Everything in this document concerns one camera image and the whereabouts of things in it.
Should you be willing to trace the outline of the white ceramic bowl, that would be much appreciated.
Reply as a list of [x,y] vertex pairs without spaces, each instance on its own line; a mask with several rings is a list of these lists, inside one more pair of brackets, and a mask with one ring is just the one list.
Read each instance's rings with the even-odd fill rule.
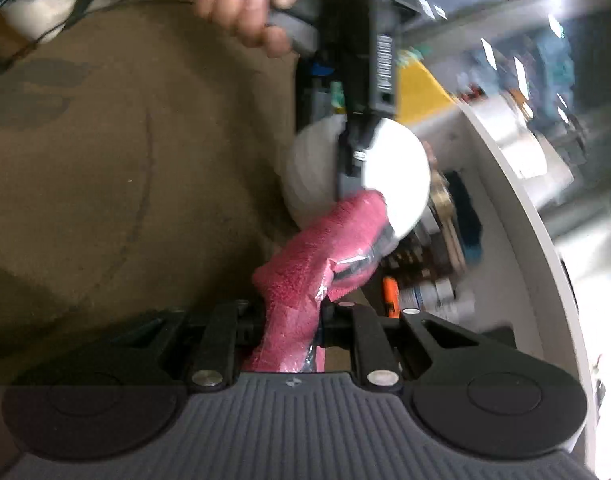
[[289,148],[282,175],[286,207],[299,228],[328,214],[363,190],[383,196],[396,240],[402,240],[426,209],[431,169],[423,143],[409,128],[383,118],[367,148],[341,144],[345,116],[328,116],[303,128]]

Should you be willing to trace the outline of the orange tool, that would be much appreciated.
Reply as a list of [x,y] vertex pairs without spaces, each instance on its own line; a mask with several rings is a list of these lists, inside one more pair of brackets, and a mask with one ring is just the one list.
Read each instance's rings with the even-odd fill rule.
[[397,280],[391,276],[383,278],[383,302],[389,318],[400,318],[400,292]]

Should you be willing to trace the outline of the pink cleaning cloth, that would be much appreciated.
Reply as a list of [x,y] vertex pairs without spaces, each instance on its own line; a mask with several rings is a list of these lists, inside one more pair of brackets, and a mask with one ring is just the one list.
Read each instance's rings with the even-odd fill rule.
[[391,247],[391,232],[383,195],[362,191],[341,200],[255,270],[252,284],[266,304],[266,327],[243,370],[325,370],[325,350],[315,340],[321,304],[368,281]]

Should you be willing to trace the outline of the yellow box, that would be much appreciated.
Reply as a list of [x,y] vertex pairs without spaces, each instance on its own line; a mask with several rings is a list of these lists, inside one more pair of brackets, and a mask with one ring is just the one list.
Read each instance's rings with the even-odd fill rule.
[[422,122],[455,105],[455,99],[419,61],[407,61],[398,69],[397,90],[395,118],[404,125]]

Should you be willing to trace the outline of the white shelf unit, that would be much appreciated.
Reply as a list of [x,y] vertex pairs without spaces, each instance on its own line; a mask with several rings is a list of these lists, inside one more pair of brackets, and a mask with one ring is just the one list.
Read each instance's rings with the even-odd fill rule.
[[413,375],[407,406],[432,437],[492,466],[540,466],[563,450],[593,467],[597,409],[578,307],[537,208],[499,144],[458,105],[414,127],[377,127],[366,183],[385,197],[397,234],[428,202],[430,155],[462,178],[482,257],[463,280],[475,297],[472,328],[428,313],[395,326]]

